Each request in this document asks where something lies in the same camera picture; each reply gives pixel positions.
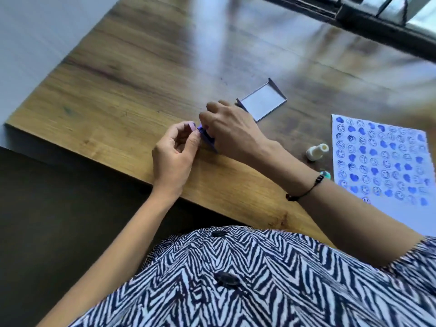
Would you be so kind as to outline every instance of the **black button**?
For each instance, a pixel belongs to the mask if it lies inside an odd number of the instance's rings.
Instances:
[[[241,284],[236,275],[224,271],[215,273],[214,277],[220,286],[225,286],[226,288],[235,288]]]
[[[215,238],[221,237],[226,235],[228,232],[223,230],[223,229],[217,229],[215,231],[212,232],[212,236]]]

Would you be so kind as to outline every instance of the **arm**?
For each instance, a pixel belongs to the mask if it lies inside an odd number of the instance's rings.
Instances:
[[[292,196],[307,192],[319,176],[268,140],[240,108],[210,102],[200,120],[219,152],[258,170]],[[399,258],[423,239],[327,179],[298,202],[339,249],[375,267]]]
[[[37,327],[65,327],[129,280],[188,179],[200,142],[192,122],[171,126],[153,150],[154,187],[112,244]]]

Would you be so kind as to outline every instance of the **teal object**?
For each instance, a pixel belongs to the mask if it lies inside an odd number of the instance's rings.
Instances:
[[[326,170],[321,171],[320,174],[322,174],[327,179],[331,179],[330,173],[328,171],[326,171]]]

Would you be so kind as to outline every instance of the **black bracelet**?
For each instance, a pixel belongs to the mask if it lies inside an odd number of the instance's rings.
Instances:
[[[303,196],[306,196],[308,193],[310,193],[310,191],[313,189],[313,188],[315,188],[321,181],[323,181],[323,179],[324,179],[324,176],[322,175],[322,174],[320,174],[320,176],[315,180],[315,183],[314,183],[314,185],[313,185],[313,187],[312,188],[310,188],[307,192],[305,192],[303,195],[301,195],[301,196],[291,196],[291,195],[289,195],[289,194],[286,194],[286,199],[288,200],[288,201],[291,201],[291,202],[297,202],[298,201],[298,199],[300,199],[300,198],[302,198]]]

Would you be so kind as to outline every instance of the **table surface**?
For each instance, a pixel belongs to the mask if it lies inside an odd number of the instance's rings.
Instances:
[[[207,101],[243,98],[268,77],[288,101],[259,127],[302,160],[331,144],[331,113],[426,130],[433,148],[434,64],[264,0],[121,0],[8,124],[152,183],[151,150],[169,125],[198,122]],[[332,171],[331,154],[311,165]],[[330,243],[284,196],[205,146],[182,194]]]

